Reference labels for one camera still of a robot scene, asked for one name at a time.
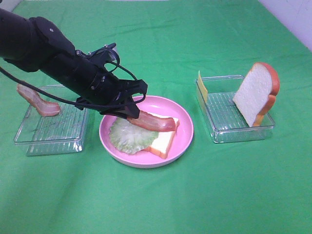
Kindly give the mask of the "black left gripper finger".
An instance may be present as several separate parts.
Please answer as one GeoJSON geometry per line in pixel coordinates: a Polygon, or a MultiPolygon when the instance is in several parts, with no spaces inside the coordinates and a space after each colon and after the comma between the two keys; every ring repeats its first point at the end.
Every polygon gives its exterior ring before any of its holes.
{"type": "Polygon", "coordinates": [[[128,97],[125,102],[125,106],[121,107],[121,110],[119,110],[119,117],[127,119],[128,117],[137,119],[140,114],[139,108],[134,103],[134,100],[132,97],[128,97]]]}
{"type": "Polygon", "coordinates": [[[109,115],[115,116],[119,118],[126,119],[129,115],[129,112],[124,108],[115,108],[115,109],[106,109],[100,110],[99,112],[101,115],[109,115]]]}

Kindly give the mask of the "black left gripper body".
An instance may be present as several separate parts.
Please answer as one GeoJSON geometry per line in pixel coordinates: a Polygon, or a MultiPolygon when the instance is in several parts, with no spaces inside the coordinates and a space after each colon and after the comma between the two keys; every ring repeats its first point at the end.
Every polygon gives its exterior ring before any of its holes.
{"type": "Polygon", "coordinates": [[[118,79],[111,73],[78,75],[74,78],[74,92],[79,95],[75,106],[81,110],[88,108],[98,112],[121,108],[132,95],[146,95],[147,88],[147,83],[141,79],[118,79]]]}

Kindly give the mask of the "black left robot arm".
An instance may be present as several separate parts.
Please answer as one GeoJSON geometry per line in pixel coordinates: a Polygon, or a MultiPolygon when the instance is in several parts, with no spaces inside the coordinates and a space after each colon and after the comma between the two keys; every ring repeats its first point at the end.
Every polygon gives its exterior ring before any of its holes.
{"type": "Polygon", "coordinates": [[[102,115],[138,118],[134,94],[146,95],[147,84],[137,78],[118,79],[105,64],[120,67],[115,43],[88,54],[77,50],[43,17],[23,18],[0,12],[0,56],[25,72],[42,71],[78,95],[73,105],[102,115]]]}

